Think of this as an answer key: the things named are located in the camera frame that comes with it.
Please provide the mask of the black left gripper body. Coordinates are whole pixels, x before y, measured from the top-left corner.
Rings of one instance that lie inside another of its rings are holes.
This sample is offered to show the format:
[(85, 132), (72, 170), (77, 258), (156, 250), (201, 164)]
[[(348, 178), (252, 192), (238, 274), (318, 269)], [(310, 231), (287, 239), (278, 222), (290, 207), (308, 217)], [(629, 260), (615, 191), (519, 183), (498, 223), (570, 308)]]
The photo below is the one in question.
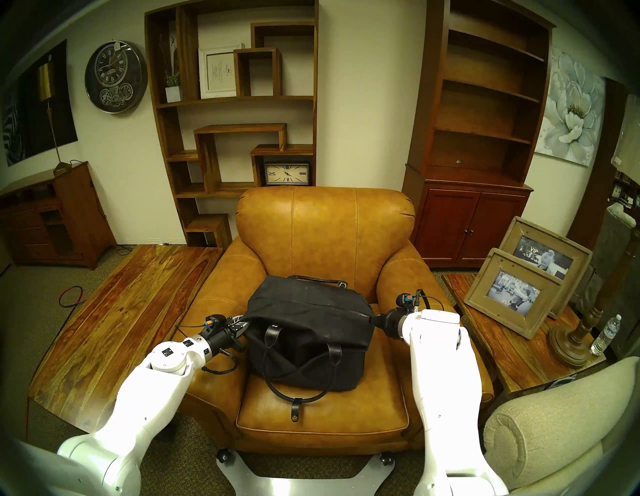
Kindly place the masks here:
[(240, 336), (234, 336), (234, 325), (229, 325), (227, 322), (206, 322), (205, 341), (212, 357), (227, 349), (233, 349), (239, 353), (246, 349), (246, 345), (240, 341)]

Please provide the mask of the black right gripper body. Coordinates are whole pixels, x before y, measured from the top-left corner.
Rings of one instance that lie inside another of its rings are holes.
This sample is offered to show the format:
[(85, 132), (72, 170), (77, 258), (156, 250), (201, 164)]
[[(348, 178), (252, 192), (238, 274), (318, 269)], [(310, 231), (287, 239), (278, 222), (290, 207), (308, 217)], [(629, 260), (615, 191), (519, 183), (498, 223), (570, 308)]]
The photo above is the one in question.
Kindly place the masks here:
[(375, 315), (375, 328), (383, 330), (389, 339), (410, 339), (410, 325), (413, 313), (397, 307), (387, 313)]

